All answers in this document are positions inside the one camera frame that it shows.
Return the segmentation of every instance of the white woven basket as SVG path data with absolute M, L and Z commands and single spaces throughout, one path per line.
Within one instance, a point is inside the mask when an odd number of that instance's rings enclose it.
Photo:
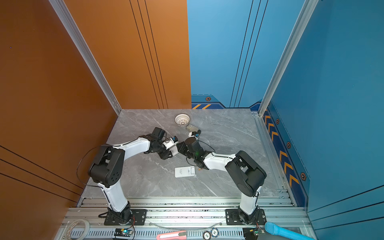
M 189 123 L 189 116 L 187 114 L 179 114 L 175 117 L 175 123 L 179 126 L 185 126 Z

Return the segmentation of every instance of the marble surface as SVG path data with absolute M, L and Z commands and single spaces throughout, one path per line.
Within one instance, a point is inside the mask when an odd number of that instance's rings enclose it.
M 249 109 L 135 109 L 122 110 L 107 141 L 118 144 L 149 134 L 154 127 L 177 136 L 179 142 L 188 138 L 186 127 L 174 119 L 180 113 L 190 116 L 190 124 L 202 133 L 200 140 L 211 145 L 216 153 L 247 152 L 267 173 L 261 196 L 278 196 L 277 181 L 266 157 L 259 133 Z M 209 146 L 200 145 L 205 150 Z M 157 153 L 137 154 L 124 162 L 121 186 L 126 197 L 240 197 L 240 191 L 227 172 L 197 170 L 196 177 L 175 178 L 175 167 L 188 166 L 185 156 L 162 160 Z M 86 187 L 83 197 L 103 197 L 99 188 Z

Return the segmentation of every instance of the orange chevron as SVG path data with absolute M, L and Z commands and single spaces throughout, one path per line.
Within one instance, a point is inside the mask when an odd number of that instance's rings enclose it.
M 266 125 L 266 119 L 271 118 L 270 116 L 265 116 L 265 125 Z
M 289 175 L 289 186 L 292 187 L 292 180 L 294 180 L 295 182 L 297 182 L 297 184 L 300 184 L 299 183 L 299 180 L 297 180 L 294 176 L 292 176 L 291 174 Z
M 207 107 L 211 106 L 211 104 L 208 104 L 207 106 L 203 107 L 202 109 L 206 109 Z
M 285 152 L 283 152 L 283 151 L 280 151 L 280 162 L 281 162 L 281 156 L 282 156 L 282 155 L 284 155 L 284 156 L 288 157 L 288 156 L 287 156 L 287 154 L 286 154 Z
M 271 126 L 274 127 L 273 123 L 268 123 L 268 132 L 270 132 Z
M 272 131 L 272 142 L 273 142 L 273 136 L 274 136 L 274 135 L 279 136 L 279 135 L 277 134 L 277 132 Z
M 284 172 L 287 173 L 287 167 L 293 170 L 293 167 L 291 164 L 288 164 L 287 162 L 284 162 Z

